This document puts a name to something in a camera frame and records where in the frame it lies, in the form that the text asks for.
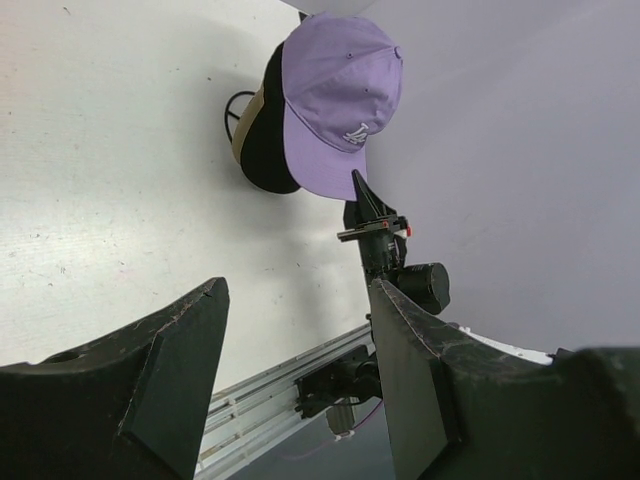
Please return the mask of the beige baseball cap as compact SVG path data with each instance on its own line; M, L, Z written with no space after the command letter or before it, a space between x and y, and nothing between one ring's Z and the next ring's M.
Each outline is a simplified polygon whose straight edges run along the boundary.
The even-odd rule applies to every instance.
M241 114L231 111L232 104L240 97L250 96L249 103ZM227 102L224 113L225 132L231 143L232 154L235 161L241 164L241 152L247 137L247 134L254 123L257 115L264 106L264 86L261 85L256 92L240 91L234 94ZM234 131L231 131L229 119L233 118L237 121Z

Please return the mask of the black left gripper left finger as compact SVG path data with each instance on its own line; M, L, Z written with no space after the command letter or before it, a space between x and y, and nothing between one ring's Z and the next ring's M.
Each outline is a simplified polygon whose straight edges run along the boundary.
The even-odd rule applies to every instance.
M3 367L2 477L192 478L229 306L213 278L94 341Z

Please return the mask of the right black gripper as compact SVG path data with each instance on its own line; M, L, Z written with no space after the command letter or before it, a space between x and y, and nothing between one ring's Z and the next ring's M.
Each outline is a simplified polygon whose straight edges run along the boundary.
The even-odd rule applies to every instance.
M345 204L340 242L355 241L365 273L397 273L405 266L408 220L384 203L359 170L351 173L356 199Z

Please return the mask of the purple baseball cap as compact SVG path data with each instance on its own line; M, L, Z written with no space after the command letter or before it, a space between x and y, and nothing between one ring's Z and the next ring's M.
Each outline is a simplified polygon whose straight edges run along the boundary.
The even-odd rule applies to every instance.
M375 23L329 13L306 18L283 42L283 146L305 190L352 201L352 173L365 176L367 140L397 111L400 47Z

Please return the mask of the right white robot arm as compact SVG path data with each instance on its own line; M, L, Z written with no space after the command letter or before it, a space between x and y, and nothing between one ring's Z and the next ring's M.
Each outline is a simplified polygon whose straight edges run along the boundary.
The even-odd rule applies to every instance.
M407 264L407 219L352 180L339 239L359 247L374 351L302 378L298 412L379 398L399 479L637 478L638 349L510 353L444 322L446 268Z

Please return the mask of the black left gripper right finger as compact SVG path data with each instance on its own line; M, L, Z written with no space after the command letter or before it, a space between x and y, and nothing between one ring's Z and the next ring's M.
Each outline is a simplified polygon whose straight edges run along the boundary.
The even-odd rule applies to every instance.
M400 479L635 479L639 352L589 348L548 365L370 290L394 471Z

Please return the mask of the black baseball cap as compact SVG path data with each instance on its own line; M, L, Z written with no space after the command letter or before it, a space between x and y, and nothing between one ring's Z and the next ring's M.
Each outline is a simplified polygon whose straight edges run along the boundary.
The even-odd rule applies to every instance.
M300 185L289 171L284 152L282 50L283 44L279 44L266 65L261 82L264 106L247 134L239 165L247 180L257 188L285 195L298 191Z

